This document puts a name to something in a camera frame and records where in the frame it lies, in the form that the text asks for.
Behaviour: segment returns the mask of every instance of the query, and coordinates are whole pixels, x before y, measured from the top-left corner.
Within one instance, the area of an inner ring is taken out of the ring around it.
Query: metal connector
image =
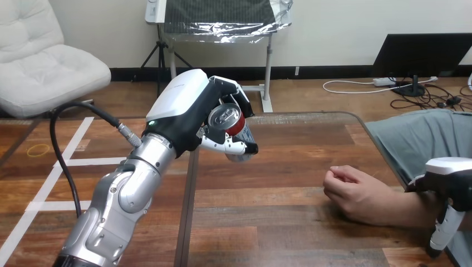
[[[121,135],[123,135],[126,140],[133,146],[139,147],[141,146],[141,139],[135,135],[126,125],[123,123],[118,126],[118,131]]]

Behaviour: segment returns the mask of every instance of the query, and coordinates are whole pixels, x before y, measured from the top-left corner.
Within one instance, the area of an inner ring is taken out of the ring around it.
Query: black baseboard
[[[177,68],[177,74],[190,68]],[[208,77],[217,75],[236,81],[264,80],[265,67],[222,67],[201,68]],[[272,67],[271,80],[300,80],[300,79],[346,79],[371,77],[372,66],[307,66],[300,67],[295,75],[295,67]],[[111,81],[156,81],[158,68],[111,68]],[[460,65],[452,77],[469,77],[472,65]],[[170,81],[170,70],[166,68],[162,75],[163,82]]]

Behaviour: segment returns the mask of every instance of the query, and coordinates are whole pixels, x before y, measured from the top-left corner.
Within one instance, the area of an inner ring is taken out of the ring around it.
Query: white chair
[[[110,83],[103,62],[63,43],[48,0],[0,0],[2,110],[30,117]]]

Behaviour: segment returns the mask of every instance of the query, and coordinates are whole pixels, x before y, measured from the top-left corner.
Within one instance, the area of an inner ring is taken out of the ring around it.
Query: monitor
[[[472,33],[388,34],[373,64],[372,77],[411,77],[403,96],[422,96],[418,77],[450,76],[472,47]]]

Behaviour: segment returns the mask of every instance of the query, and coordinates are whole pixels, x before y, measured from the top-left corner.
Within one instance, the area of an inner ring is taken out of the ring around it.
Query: red can
[[[245,142],[255,143],[241,109],[236,104],[225,103],[216,107],[208,116],[208,124],[219,130],[224,130],[230,136],[235,136]],[[229,160],[235,162],[249,160],[252,156],[226,154]]]

